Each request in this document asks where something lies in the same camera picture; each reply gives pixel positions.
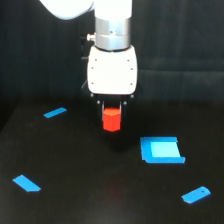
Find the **dark background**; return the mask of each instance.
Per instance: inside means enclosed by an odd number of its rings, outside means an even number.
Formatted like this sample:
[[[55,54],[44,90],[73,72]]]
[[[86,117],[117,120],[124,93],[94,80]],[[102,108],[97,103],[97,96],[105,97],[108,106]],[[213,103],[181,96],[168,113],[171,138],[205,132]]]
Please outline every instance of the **dark background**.
[[[0,4],[1,100],[81,97],[87,61],[79,37],[94,33],[94,11],[63,21],[38,0]],[[132,45],[145,98],[224,99],[223,12],[220,0],[133,0]]]
[[[63,21],[38,0],[1,0],[1,223],[223,223],[223,21],[220,0],[133,0],[144,93],[110,135],[81,92],[94,12]],[[142,136],[177,136],[186,164],[144,163]],[[21,174],[41,192],[12,184]],[[212,196],[182,202],[200,186]]]

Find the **red cube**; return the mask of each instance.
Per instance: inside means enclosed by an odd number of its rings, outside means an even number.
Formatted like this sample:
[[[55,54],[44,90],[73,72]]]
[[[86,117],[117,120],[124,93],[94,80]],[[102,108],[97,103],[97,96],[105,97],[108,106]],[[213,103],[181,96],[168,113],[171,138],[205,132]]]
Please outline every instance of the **red cube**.
[[[111,132],[121,129],[121,111],[119,108],[104,109],[103,129]]]

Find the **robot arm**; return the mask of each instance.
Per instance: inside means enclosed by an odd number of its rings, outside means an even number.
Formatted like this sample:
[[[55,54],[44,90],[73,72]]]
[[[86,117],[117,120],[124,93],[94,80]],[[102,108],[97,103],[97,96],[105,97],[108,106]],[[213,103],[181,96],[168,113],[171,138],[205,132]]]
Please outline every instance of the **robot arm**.
[[[134,97],[137,87],[137,58],[131,45],[132,0],[40,1],[53,15],[64,20],[95,10],[96,32],[87,35],[87,40],[94,45],[83,87],[88,86],[89,95],[96,100],[104,129],[119,130],[128,100]],[[115,125],[113,116],[104,113],[111,106],[120,111],[120,121]]]
[[[70,20],[94,10],[93,0],[40,0],[40,2],[54,16],[63,20]]]

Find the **blue square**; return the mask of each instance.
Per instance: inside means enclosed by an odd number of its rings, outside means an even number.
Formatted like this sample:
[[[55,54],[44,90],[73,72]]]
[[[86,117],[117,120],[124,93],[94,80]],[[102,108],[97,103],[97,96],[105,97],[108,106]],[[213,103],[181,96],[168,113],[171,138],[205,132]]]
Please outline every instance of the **blue square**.
[[[143,137],[141,138],[142,160],[147,163],[184,163],[176,137]]]

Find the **blue paper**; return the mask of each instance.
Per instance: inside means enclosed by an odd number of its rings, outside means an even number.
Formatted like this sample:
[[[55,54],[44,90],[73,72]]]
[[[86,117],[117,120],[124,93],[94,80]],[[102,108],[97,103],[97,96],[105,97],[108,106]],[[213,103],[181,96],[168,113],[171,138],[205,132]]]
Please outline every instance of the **blue paper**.
[[[198,189],[183,195],[182,198],[185,202],[191,204],[210,194],[211,194],[210,191],[206,187],[199,187]]]
[[[39,191],[41,188],[39,188],[36,184],[31,182],[29,179],[24,177],[23,175],[15,178],[13,180],[16,184],[18,184],[20,187],[22,187],[25,191]]]
[[[151,142],[153,157],[180,157],[176,142]]]
[[[184,163],[176,142],[176,137],[141,138],[142,159],[147,163]]]
[[[147,142],[177,142],[176,137],[144,137]]]
[[[61,107],[61,108],[59,108],[57,110],[53,110],[53,111],[51,111],[49,113],[44,114],[44,116],[46,118],[50,118],[50,117],[56,116],[58,114],[61,114],[61,113],[65,112],[65,111],[67,111],[67,110],[65,108]]]

